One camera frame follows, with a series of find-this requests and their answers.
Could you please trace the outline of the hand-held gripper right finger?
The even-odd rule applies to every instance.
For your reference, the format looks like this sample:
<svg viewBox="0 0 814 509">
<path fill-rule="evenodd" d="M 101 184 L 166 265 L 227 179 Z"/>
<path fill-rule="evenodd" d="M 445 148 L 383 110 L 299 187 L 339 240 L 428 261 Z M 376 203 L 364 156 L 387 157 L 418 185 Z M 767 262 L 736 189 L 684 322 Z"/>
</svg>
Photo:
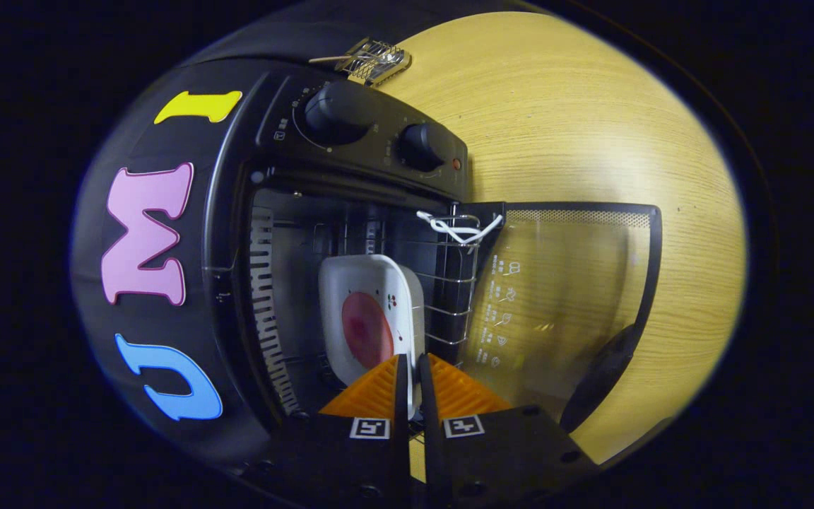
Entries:
<svg viewBox="0 0 814 509">
<path fill-rule="evenodd" d="M 418 370 L 430 508 L 546 508 L 601 473 L 539 405 L 511 406 L 432 354 Z"/>
</svg>

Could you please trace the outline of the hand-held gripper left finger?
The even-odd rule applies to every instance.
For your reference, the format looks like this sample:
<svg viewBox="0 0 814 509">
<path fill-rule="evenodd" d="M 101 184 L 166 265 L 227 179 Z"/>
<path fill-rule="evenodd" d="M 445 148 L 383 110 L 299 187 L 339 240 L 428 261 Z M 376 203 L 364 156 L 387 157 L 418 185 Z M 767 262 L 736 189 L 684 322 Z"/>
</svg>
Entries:
<svg viewBox="0 0 814 509">
<path fill-rule="evenodd" d="M 407 358 L 389 358 L 320 412 L 284 420 L 240 480 L 288 507 L 407 508 L 408 391 Z"/>
</svg>

